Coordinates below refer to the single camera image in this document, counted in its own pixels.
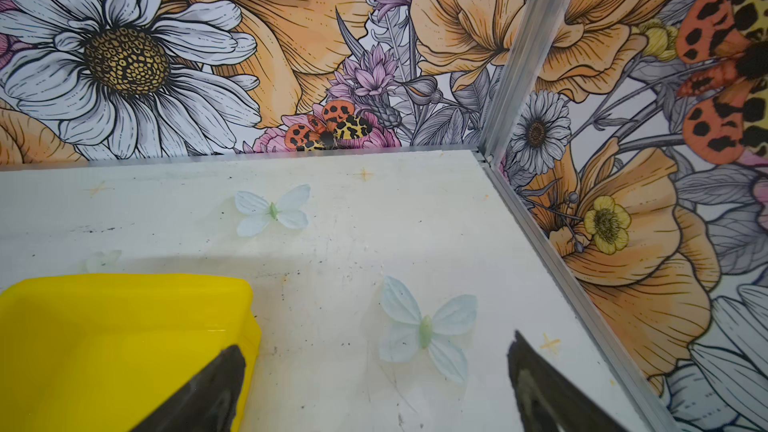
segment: white tabletop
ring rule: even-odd
[[[307,229],[237,237],[235,192],[275,201],[303,183]],[[470,151],[0,172],[0,198],[0,291],[115,249],[111,272],[247,280],[264,336],[243,432],[522,430],[506,363],[515,329],[623,426],[647,429]],[[424,350],[379,360],[384,275],[424,314],[477,295],[459,340],[465,385]]]

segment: printed butterfly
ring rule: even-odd
[[[382,307],[395,321],[379,342],[379,358],[385,362],[408,362],[419,349],[427,349],[429,357],[447,378],[459,382],[467,379],[467,358],[449,335],[469,332],[478,314],[474,295],[459,295],[435,312],[435,317],[422,317],[416,299],[408,287],[393,277],[384,277]]]
[[[361,139],[373,131],[364,117],[355,116],[355,106],[332,100],[322,108],[322,118],[309,114],[309,126],[293,124],[286,132],[286,147],[293,150],[339,149],[339,140]]]
[[[280,221],[288,228],[305,228],[310,221],[299,207],[308,198],[310,198],[310,187],[306,184],[286,192],[277,204],[267,202],[264,197],[250,192],[238,192],[235,194],[235,207],[248,217],[240,221],[237,226],[237,235],[253,237],[263,231],[272,220]]]
[[[744,148],[768,155],[768,0],[696,0],[680,26],[677,54],[693,64],[720,58],[695,72],[678,96],[725,89],[697,103],[683,138],[713,164],[738,159]]]

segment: white daisy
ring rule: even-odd
[[[521,108],[509,147],[514,160],[538,176],[563,158],[570,135],[565,98],[546,90],[533,92]]]
[[[228,32],[240,9],[227,0],[156,16],[160,0],[13,0],[0,34],[33,49],[0,70],[0,86],[91,160],[186,156],[231,149],[227,122],[254,126],[254,76],[229,79],[174,63],[236,64],[256,50]]]

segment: yellow plastic container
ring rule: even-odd
[[[0,295],[0,430],[129,432],[237,344],[243,418],[261,330],[247,282],[205,275],[36,278]]]

